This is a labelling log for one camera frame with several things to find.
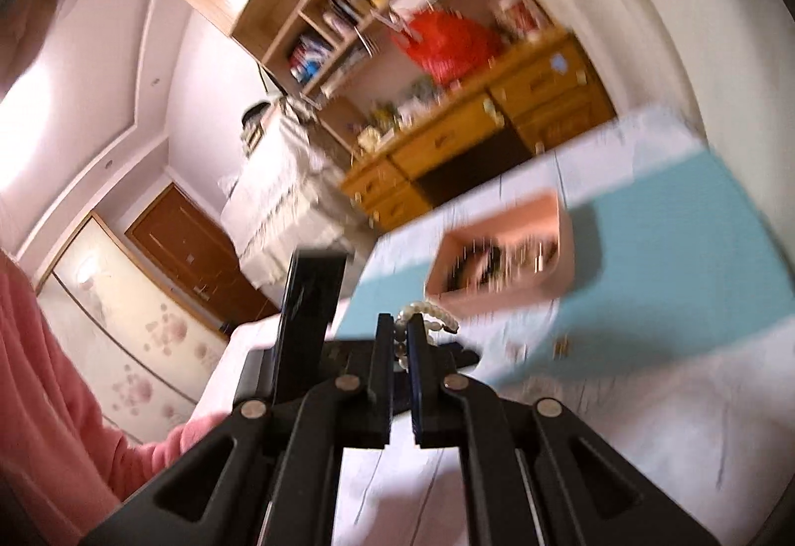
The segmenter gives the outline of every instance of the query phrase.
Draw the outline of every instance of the light blue table mat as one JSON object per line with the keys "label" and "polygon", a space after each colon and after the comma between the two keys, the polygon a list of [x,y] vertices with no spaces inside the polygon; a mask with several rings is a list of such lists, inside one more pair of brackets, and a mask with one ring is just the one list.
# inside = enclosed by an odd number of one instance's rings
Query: light blue table mat
{"label": "light blue table mat", "polygon": [[[505,380],[627,374],[714,350],[795,312],[790,275],[728,170],[705,151],[571,210],[576,278],[550,332]],[[339,338],[422,297],[429,263],[364,282]],[[521,341],[524,329],[506,338]],[[567,335],[571,352],[553,361]]]}

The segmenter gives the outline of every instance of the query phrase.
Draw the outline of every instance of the silver rivet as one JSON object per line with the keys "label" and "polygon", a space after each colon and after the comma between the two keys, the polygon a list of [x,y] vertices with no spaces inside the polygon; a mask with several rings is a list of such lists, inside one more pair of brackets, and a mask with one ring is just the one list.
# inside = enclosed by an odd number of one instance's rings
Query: silver rivet
{"label": "silver rivet", "polygon": [[337,389],[340,391],[356,391],[361,384],[359,376],[353,376],[351,374],[346,374],[344,376],[340,376],[334,381]]}
{"label": "silver rivet", "polygon": [[461,374],[450,374],[444,377],[444,386],[453,391],[465,390],[469,386],[469,378]]}
{"label": "silver rivet", "polygon": [[261,400],[247,400],[243,403],[243,406],[240,407],[240,413],[243,414],[244,418],[248,418],[249,420],[262,418],[266,411],[268,411],[268,406]]}
{"label": "silver rivet", "polygon": [[547,418],[558,418],[563,413],[563,407],[554,398],[539,400],[536,409],[539,414],[545,415]]}

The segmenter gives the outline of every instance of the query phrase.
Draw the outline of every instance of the open container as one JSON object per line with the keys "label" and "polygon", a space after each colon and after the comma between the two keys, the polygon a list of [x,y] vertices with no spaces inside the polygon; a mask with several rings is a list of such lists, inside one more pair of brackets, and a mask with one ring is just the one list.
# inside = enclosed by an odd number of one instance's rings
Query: open container
{"label": "open container", "polygon": [[[450,272],[464,252],[464,247],[472,244],[473,240],[486,238],[502,247],[510,247],[531,235],[557,241],[557,252],[542,272],[528,270],[499,291],[490,292],[484,287],[447,292]],[[456,318],[465,319],[555,300],[566,293],[573,280],[574,236],[571,219],[560,203],[558,193],[546,190],[510,210],[503,210],[468,226],[448,230],[442,237],[436,260],[425,281],[425,297]]]}

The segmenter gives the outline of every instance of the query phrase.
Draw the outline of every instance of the red bag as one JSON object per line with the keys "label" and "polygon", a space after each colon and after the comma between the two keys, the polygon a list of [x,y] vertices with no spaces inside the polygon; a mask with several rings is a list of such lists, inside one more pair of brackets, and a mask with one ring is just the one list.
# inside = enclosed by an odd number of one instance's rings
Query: red bag
{"label": "red bag", "polygon": [[500,36],[476,21],[441,10],[423,10],[395,43],[437,84],[449,84],[486,66],[502,52]]}

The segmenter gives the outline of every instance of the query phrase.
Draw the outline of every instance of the recessed ceiling light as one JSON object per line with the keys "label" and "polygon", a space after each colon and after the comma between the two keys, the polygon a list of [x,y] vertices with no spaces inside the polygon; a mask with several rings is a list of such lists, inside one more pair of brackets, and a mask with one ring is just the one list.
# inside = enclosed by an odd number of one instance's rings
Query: recessed ceiling light
{"label": "recessed ceiling light", "polygon": [[49,114],[49,77],[42,64],[35,64],[0,102],[0,190],[33,158]]}

